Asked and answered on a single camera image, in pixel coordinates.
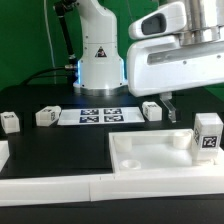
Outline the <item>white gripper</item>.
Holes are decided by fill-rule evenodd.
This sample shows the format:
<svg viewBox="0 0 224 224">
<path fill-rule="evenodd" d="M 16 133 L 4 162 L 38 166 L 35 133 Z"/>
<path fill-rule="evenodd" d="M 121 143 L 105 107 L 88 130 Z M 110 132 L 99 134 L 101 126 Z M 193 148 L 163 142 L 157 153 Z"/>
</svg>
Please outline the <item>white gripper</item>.
<svg viewBox="0 0 224 224">
<path fill-rule="evenodd" d="M 129 36 L 129 91 L 161 93 L 172 123 L 181 120 L 172 91 L 224 82 L 224 1 L 169 1 L 132 23 Z"/>
</svg>

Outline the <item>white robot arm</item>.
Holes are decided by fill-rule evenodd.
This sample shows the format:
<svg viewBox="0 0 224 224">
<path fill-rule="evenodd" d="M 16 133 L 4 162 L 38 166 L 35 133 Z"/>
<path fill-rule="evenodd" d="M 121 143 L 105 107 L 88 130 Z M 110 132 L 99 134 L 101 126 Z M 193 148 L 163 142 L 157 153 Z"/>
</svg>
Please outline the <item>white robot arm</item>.
<svg viewBox="0 0 224 224">
<path fill-rule="evenodd" d="M 54 9 L 81 94 L 158 94 L 176 122 L 174 91 L 224 83 L 224 0 L 167 0 L 129 26 L 135 42 L 126 60 L 118 54 L 117 18 L 98 0 L 59 0 Z"/>
</svg>

